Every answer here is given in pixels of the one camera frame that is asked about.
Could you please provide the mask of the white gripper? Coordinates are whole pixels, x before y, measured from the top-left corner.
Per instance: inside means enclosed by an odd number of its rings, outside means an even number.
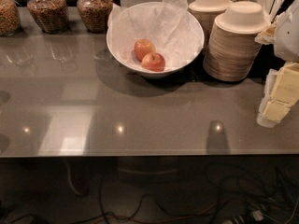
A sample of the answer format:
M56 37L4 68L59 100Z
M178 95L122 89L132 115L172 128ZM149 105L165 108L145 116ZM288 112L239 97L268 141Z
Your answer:
M258 33L255 41L262 45L272 44L275 55L287 61L278 70L270 98L295 105L299 100L299 0L294 0L274 23Z

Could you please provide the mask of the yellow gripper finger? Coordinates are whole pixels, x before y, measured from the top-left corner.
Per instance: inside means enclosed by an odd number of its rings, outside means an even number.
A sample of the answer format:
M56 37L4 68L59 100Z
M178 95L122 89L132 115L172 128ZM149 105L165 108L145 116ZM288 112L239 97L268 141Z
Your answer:
M263 110L263 117L274 121L281 122L290 112L290 108L280 101L268 101Z

